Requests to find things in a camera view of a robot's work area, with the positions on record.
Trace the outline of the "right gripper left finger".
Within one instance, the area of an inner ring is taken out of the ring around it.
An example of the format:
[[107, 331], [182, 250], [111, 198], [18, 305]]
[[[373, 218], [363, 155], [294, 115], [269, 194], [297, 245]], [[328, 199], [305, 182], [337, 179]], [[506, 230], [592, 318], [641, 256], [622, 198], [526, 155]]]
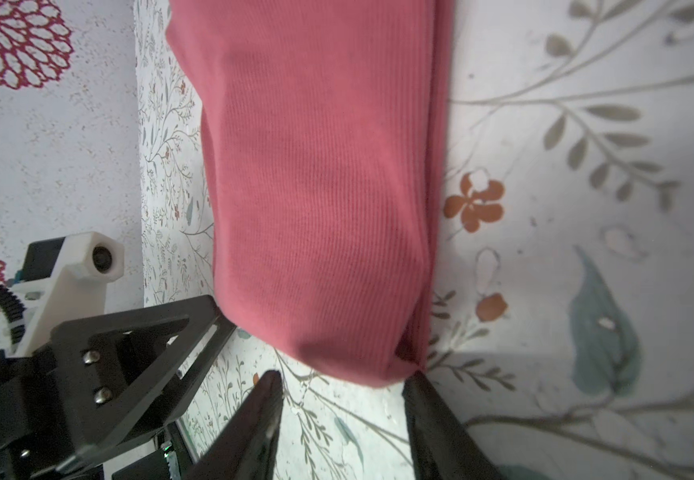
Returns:
[[266, 371], [189, 479], [269, 480], [274, 477], [283, 414], [283, 381]]

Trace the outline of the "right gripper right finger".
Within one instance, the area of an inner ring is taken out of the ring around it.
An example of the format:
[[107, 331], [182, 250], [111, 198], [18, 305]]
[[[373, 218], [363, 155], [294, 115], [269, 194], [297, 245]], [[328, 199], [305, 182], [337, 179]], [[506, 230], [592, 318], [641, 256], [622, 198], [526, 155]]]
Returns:
[[416, 480], [503, 480], [425, 374], [403, 388]]

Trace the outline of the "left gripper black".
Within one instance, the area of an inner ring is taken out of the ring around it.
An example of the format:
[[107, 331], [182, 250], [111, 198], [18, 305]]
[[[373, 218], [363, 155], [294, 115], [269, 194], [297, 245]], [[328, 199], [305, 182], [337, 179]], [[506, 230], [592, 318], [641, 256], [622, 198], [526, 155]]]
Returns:
[[0, 479], [65, 479], [160, 434], [188, 409], [234, 324], [211, 296], [64, 322], [0, 350]]

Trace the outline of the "pink tank top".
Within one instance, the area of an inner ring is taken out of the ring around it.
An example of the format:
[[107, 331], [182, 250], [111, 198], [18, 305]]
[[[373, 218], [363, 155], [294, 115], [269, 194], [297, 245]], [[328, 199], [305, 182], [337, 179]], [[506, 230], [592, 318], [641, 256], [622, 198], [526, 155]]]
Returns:
[[450, 1], [175, 1], [202, 103], [215, 297], [313, 369], [424, 367], [445, 162]]

